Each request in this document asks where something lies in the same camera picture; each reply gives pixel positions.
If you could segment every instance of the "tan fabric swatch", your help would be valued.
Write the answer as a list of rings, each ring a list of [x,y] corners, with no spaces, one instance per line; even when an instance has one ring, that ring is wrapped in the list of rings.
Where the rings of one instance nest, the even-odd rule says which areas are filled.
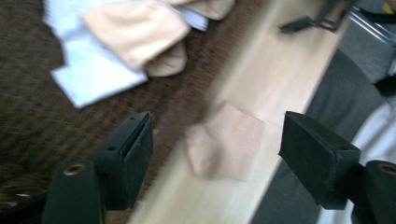
[[[149,61],[145,68],[150,77],[168,77],[181,72],[186,66],[186,62],[186,48],[184,42],[180,41]]]
[[[142,69],[190,30],[178,12],[159,0],[105,4],[86,13],[83,20],[133,70]]]
[[[246,180],[262,136],[263,122],[225,103],[203,124],[186,130],[193,171],[206,178]]]
[[[209,19],[222,20],[231,11],[235,0],[196,0],[184,5]]]

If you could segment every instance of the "light wood surface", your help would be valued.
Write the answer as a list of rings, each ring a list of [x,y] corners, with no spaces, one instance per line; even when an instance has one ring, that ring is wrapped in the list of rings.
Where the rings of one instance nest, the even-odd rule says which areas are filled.
[[[343,33],[312,28],[282,35],[277,27],[315,17],[322,4],[267,0],[207,95],[209,113],[228,101],[264,122],[247,181],[198,177],[180,140],[130,223],[249,223],[279,163],[284,113],[305,111]]]

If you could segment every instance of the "wooden board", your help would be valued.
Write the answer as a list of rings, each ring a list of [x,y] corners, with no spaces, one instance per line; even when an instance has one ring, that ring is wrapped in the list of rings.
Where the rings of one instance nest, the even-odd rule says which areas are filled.
[[[267,0],[208,93],[208,111],[228,101],[265,123],[247,181],[198,177],[180,140],[130,223],[250,221],[279,163],[284,113],[304,112],[342,33],[312,28],[282,35],[277,27],[307,14],[315,17],[322,4],[318,0]]]

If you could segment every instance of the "gray fabric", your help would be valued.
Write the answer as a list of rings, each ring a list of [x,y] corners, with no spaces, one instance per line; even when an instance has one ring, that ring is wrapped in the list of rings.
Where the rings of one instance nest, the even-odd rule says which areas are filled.
[[[382,3],[378,1],[361,1],[361,3],[365,3],[366,6],[362,7],[369,11],[383,12]],[[396,30],[396,25],[382,26]],[[373,83],[388,75],[395,55],[395,48],[391,43],[378,39],[355,21],[349,23],[338,48],[358,64]]]
[[[359,67],[337,50],[306,115],[350,142],[383,102]],[[319,206],[282,161],[251,223],[314,224],[318,212]]]

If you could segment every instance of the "brown carpet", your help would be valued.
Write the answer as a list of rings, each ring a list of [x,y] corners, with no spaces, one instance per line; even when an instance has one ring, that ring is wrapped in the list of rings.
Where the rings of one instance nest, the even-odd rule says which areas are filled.
[[[42,22],[36,0],[0,2],[0,211],[48,190],[54,170],[92,159],[96,149],[128,116],[152,111],[158,130],[143,191],[149,188],[186,126],[205,113],[205,92],[262,0],[239,0],[224,21],[186,38],[188,64],[174,77],[149,82],[83,109],[75,109],[54,83],[62,51]],[[130,211],[111,213],[122,223]]]

